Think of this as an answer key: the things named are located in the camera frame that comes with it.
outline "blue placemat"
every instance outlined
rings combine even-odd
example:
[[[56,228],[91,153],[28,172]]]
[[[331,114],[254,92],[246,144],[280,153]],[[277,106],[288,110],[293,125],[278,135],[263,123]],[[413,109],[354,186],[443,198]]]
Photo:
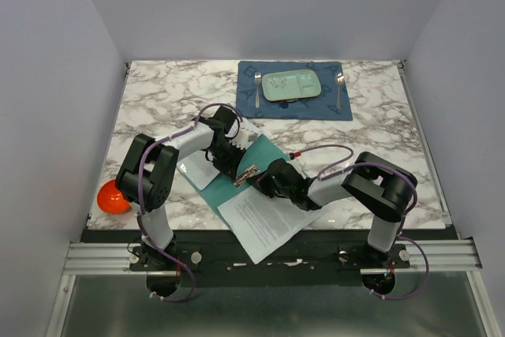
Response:
[[[254,73],[262,75],[310,69],[319,77],[321,94],[314,98],[300,99],[294,103],[269,102],[260,91],[260,108],[256,108],[256,84]],[[315,120],[350,121],[353,113],[350,109],[347,88],[340,93],[342,109],[337,110],[338,88],[335,75],[342,72],[340,62],[262,62],[241,61],[238,63],[237,109],[247,118],[294,118]]]

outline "paper sheet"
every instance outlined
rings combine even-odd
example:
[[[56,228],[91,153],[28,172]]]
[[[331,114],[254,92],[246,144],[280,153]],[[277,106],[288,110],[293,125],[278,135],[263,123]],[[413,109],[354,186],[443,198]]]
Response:
[[[288,199],[270,199],[253,187],[221,204],[218,209],[254,264],[327,212],[326,207],[303,211]]]
[[[234,136],[237,133],[237,124],[233,124],[228,136]],[[249,148],[262,132],[249,120],[244,119],[241,123],[241,129],[247,129],[254,140],[243,141],[245,148]],[[177,168],[181,171],[200,191],[205,189],[218,175],[217,170],[211,162],[205,159],[205,153],[202,151],[194,152],[177,163]]]

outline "cable connector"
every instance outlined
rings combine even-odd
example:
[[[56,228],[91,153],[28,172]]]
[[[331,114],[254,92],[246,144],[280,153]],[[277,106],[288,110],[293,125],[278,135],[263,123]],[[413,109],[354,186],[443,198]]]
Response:
[[[290,159],[298,158],[301,155],[301,152],[290,153]]]

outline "orange ball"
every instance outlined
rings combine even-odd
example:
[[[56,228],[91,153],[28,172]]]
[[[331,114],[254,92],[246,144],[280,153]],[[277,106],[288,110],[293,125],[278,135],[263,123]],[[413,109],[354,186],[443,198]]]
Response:
[[[129,209],[129,202],[116,189],[115,180],[108,181],[102,186],[96,196],[96,202],[102,211],[112,215],[123,213]]]

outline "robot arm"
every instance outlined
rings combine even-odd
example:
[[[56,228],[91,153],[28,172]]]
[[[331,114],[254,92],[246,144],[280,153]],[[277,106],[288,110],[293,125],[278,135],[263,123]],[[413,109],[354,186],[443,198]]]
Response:
[[[277,159],[265,172],[248,182],[264,195],[289,198],[306,211],[320,209],[352,195],[374,214],[363,254],[370,260],[387,261],[417,179],[410,172],[369,152],[359,155],[353,165],[356,168],[347,176],[327,179],[308,178],[295,162]]]
[[[153,166],[151,170],[143,170],[141,188],[146,212],[139,215],[145,229],[145,243],[150,245],[145,237],[148,235],[159,248],[165,249],[174,235],[166,218],[164,204],[172,187],[178,160],[196,151],[206,150],[212,154],[212,164],[230,179],[235,179],[238,165],[245,154],[244,147],[235,141],[243,140],[241,133],[245,132],[239,127],[234,137],[228,137],[227,134],[237,120],[232,110],[220,107],[211,118],[200,118],[194,127],[192,124],[180,129],[174,134],[178,137],[155,146],[148,153],[145,162]],[[134,208],[139,208],[141,157],[154,143],[152,137],[144,134],[136,136],[116,177],[116,188]]]

